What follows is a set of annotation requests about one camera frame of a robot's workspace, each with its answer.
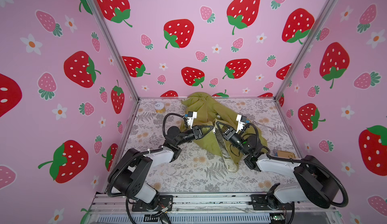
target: olive green garment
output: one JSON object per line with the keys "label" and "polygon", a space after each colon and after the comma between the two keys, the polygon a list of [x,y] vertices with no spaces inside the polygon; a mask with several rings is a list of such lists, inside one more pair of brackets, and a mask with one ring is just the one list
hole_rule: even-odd
{"label": "olive green garment", "polygon": [[[194,119],[192,126],[195,126],[195,125],[213,126],[215,125],[215,121],[218,120],[220,122],[223,122],[227,125],[232,126],[234,129],[237,128],[238,122],[236,121],[236,116],[238,115],[238,113],[220,104],[218,101],[216,101],[207,93],[204,93],[204,92],[193,93],[186,100],[181,101],[181,103],[187,106],[185,110],[186,113],[188,113],[188,111],[197,112],[197,118]],[[184,122],[182,122],[180,129],[182,131],[185,130]],[[262,137],[262,132],[259,128],[258,128],[258,132],[259,132],[259,138],[261,140],[262,145],[267,146],[267,141]],[[249,127],[246,130],[245,134],[246,133],[255,133],[255,131],[252,127]],[[218,156],[223,156],[221,149],[219,147],[219,144],[216,140],[215,134],[213,134],[212,132],[208,133],[202,139],[194,140],[194,142],[200,147],[202,147],[203,149],[206,149],[207,151],[209,151],[210,153],[213,153]],[[236,156],[235,154],[238,154],[238,149],[234,148],[229,141],[225,140],[225,146],[226,146],[227,152],[229,153],[234,163],[238,164],[243,155],[239,154],[239,156]]]}

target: black mounting plate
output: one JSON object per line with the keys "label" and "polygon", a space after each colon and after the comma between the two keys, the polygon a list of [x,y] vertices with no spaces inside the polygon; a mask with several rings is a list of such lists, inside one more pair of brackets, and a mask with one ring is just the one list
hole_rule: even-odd
{"label": "black mounting plate", "polygon": [[[265,197],[266,194],[251,195],[251,200],[254,203],[252,204],[254,210],[272,210],[267,206],[267,201],[265,200]],[[283,206],[286,210],[291,210],[291,204],[285,203],[283,204]]]}
{"label": "black mounting plate", "polygon": [[[163,206],[168,207],[167,211],[172,210],[172,203],[173,203],[173,195],[160,195],[158,203],[161,203]],[[144,205],[144,202],[142,200],[138,200],[135,202],[132,206],[132,212],[145,212],[145,211],[160,211],[163,209],[161,205],[157,205],[157,208],[154,210],[147,210],[147,208]]]}

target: pink wall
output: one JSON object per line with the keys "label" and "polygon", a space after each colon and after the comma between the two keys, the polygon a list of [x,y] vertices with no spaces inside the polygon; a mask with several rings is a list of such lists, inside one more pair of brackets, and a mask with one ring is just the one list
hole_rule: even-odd
{"label": "pink wall", "polygon": [[[282,110],[304,154],[317,157],[348,191],[350,202],[340,209],[346,223],[387,223],[386,4],[339,0],[284,93]],[[317,109],[326,121],[313,126]]]}
{"label": "pink wall", "polygon": [[[120,142],[118,122],[124,129],[133,108],[117,65],[109,63],[111,53],[94,17],[84,6],[80,12],[79,4],[80,0],[0,0],[1,223],[80,223],[86,213],[81,209],[89,208],[108,175],[101,155]],[[92,40],[93,32],[98,42]],[[94,84],[88,57],[101,72]],[[119,114],[111,101],[116,80],[124,93]],[[86,104],[82,115],[80,105],[87,102],[93,107]],[[102,137],[102,144],[96,144],[98,154],[97,136]]]}
{"label": "pink wall", "polygon": [[[229,96],[251,97],[278,91],[280,78],[301,46],[297,40],[286,41],[293,30],[302,30],[295,38],[306,36],[301,33],[311,28],[326,0],[97,1],[139,96],[159,97],[167,91],[175,91],[168,96],[196,91],[213,95],[227,90]],[[236,72],[229,72],[234,67]]]}

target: strawberry wallpaper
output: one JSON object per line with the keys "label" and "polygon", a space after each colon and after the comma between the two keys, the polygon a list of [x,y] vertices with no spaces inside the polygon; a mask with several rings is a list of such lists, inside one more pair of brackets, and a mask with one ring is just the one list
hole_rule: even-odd
{"label": "strawberry wallpaper", "polygon": [[348,192],[345,223],[387,223],[386,4],[339,0],[284,92],[304,154]]}
{"label": "strawberry wallpaper", "polygon": [[325,1],[97,0],[140,97],[276,94]]}
{"label": "strawberry wallpaper", "polygon": [[91,13],[0,0],[1,223],[82,224],[103,191],[134,101]]}

